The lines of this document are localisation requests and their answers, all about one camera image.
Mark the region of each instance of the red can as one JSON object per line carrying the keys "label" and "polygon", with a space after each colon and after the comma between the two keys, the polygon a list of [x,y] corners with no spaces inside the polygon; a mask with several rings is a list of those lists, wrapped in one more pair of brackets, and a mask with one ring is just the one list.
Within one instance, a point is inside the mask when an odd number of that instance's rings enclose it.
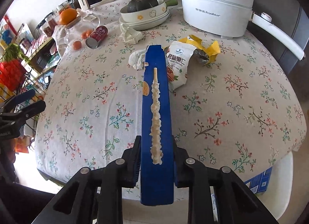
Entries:
{"label": "red can", "polygon": [[108,29],[105,26],[97,27],[97,29],[86,39],[86,45],[89,48],[97,48],[101,41],[107,37]]}

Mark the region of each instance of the floral pattern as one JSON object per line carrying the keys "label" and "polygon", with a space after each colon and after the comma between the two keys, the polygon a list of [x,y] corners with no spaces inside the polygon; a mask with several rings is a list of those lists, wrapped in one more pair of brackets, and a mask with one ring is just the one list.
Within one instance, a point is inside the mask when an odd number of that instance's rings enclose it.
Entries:
{"label": "floral pattern", "polygon": [[[298,150],[306,135],[304,113],[282,69],[251,33],[222,39],[191,27],[178,0],[163,24],[143,31],[138,44],[125,44],[118,39],[118,19],[129,1],[93,8],[108,37],[97,49],[66,50],[58,64],[37,125],[39,170],[68,181],[81,167],[105,167],[120,158],[142,126],[144,71],[128,65],[130,54],[190,34],[205,47],[217,40],[222,53],[205,66],[192,58],[187,83],[170,93],[177,145],[206,166],[229,166],[243,181]],[[139,188],[140,182],[124,188],[123,197],[139,200]],[[179,189],[175,195],[187,197]]]}

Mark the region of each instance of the blue box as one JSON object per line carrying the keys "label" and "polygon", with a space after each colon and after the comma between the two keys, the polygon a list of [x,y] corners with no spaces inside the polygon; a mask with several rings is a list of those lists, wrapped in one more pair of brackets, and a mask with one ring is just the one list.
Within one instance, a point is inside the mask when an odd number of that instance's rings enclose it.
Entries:
{"label": "blue box", "polygon": [[245,182],[253,193],[265,192],[270,179],[272,167]]}

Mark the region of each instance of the stack of plates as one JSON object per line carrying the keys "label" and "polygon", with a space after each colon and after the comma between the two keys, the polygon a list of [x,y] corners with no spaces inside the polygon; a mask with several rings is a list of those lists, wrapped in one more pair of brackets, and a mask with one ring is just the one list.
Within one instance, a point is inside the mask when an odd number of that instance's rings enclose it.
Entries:
{"label": "stack of plates", "polygon": [[133,23],[127,23],[123,20],[122,17],[120,17],[119,22],[126,24],[128,26],[130,26],[131,28],[134,28],[136,31],[139,30],[147,30],[156,26],[159,26],[160,24],[162,24],[163,22],[166,21],[166,19],[169,17],[170,12],[168,10],[168,8],[166,8],[166,12],[158,17],[154,17],[150,20],[146,20],[146,21],[141,21],[141,22],[133,22]]}

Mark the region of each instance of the metal screw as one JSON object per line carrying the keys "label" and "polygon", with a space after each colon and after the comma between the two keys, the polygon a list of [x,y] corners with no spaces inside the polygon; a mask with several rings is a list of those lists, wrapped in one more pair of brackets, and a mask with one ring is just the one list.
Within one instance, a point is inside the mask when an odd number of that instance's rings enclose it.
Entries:
{"label": "metal screw", "polygon": [[195,163],[195,160],[192,159],[192,158],[188,158],[188,159],[186,159],[186,163],[189,164],[189,165],[193,165]]}
{"label": "metal screw", "polygon": [[224,173],[230,173],[231,168],[229,168],[228,166],[224,166],[224,167],[222,167],[222,171],[223,171]]}
{"label": "metal screw", "polygon": [[82,168],[82,169],[80,170],[80,173],[81,173],[81,174],[87,174],[87,173],[89,173],[89,168],[87,168],[87,167]]}
{"label": "metal screw", "polygon": [[116,160],[116,164],[117,165],[122,165],[122,164],[124,164],[125,163],[125,160],[124,159],[117,159]]}

